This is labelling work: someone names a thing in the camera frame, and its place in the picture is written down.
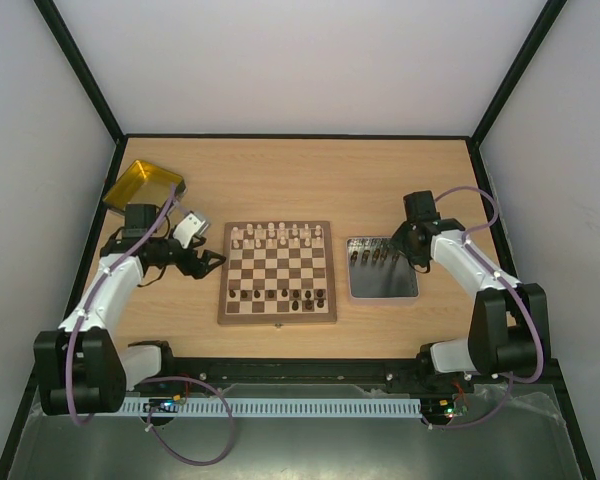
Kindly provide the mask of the wooden chess board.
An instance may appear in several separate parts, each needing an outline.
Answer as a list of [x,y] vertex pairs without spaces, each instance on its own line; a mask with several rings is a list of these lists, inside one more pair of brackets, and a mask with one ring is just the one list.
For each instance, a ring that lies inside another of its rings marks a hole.
[[[275,225],[275,246],[267,248],[267,227]],[[246,234],[247,225],[254,228],[253,237]],[[261,224],[264,238],[256,234]],[[232,228],[240,230],[240,248],[233,248]],[[244,240],[252,240],[251,249],[244,249]],[[255,249],[255,239],[262,247]],[[313,221],[242,221],[228,222],[224,227],[224,255],[219,290],[217,322],[223,326],[287,324],[331,324],[337,321],[336,282],[331,239],[331,224],[326,220]],[[324,290],[324,297],[317,298],[316,291]],[[229,297],[235,290],[236,297]],[[248,292],[241,299],[241,290]],[[260,298],[253,298],[253,291],[260,291]],[[274,290],[275,297],[267,298],[267,291]],[[300,297],[293,297],[293,290]],[[305,291],[312,291],[313,309],[304,308]],[[325,306],[317,307],[317,300],[325,299]],[[291,309],[294,300],[300,302],[297,311]]]

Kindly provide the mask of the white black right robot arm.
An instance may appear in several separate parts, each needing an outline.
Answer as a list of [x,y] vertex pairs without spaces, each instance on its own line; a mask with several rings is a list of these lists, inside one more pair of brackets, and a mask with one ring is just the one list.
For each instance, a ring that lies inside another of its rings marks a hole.
[[463,372],[533,383],[551,356],[546,293],[540,285],[523,283],[502,270],[471,238],[498,219],[491,195],[472,189],[492,207],[492,217],[483,225],[467,229],[457,219],[441,216],[436,202],[457,190],[406,195],[406,220],[390,240],[412,269],[427,273],[437,263],[473,300],[468,336],[423,346],[420,356],[426,361],[416,367],[417,382],[435,392],[450,381],[451,373]]

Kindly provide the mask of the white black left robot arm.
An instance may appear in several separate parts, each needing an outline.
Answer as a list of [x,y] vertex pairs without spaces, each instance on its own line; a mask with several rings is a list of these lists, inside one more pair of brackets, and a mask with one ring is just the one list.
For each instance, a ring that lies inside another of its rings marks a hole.
[[134,290],[152,267],[175,267],[202,279],[225,262],[204,249],[208,220],[189,211],[172,224],[172,206],[130,204],[124,223],[100,251],[98,269],[76,307],[34,341],[35,374],[42,410],[70,415],[82,425],[97,413],[120,409],[127,392],[168,372],[173,354],[165,341],[140,341],[118,351],[112,335]]

